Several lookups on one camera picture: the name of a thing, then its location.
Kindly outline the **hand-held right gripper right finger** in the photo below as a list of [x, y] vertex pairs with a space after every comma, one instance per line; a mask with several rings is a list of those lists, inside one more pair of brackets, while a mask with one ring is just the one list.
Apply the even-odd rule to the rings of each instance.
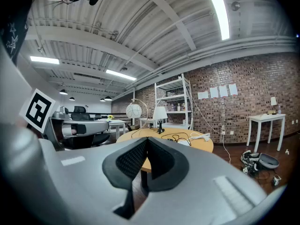
[[189, 171], [168, 191], [150, 192], [131, 217], [135, 225], [256, 225], [274, 207], [285, 186], [266, 194], [259, 184], [219, 156], [176, 142]]

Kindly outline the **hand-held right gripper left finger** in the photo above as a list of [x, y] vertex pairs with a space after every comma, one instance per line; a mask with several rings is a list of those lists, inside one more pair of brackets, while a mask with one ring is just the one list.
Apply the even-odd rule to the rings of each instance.
[[15, 205], [26, 211], [20, 224], [146, 225], [134, 213], [132, 180], [126, 187], [111, 185], [102, 171], [89, 181], [80, 163], [65, 166], [49, 140], [30, 130], [2, 126], [2, 181]]

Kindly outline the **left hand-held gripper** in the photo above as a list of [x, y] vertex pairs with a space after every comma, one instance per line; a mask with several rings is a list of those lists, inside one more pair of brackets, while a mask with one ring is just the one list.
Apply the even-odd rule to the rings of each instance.
[[35, 89], [30, 99], [24, 103], [20, 115], [27, 121], [30, 130], [36, 131], [41, 138], [51, 141], [58, 151], [64, 150], [64, 145], [56, 136], [53, 125], [55, 122], [62, 127], [63, 137], [85, 137], [102, 133], [109, 128], [107, 121], [69, 120], [68, 109], [57, 105], [56, 100]]

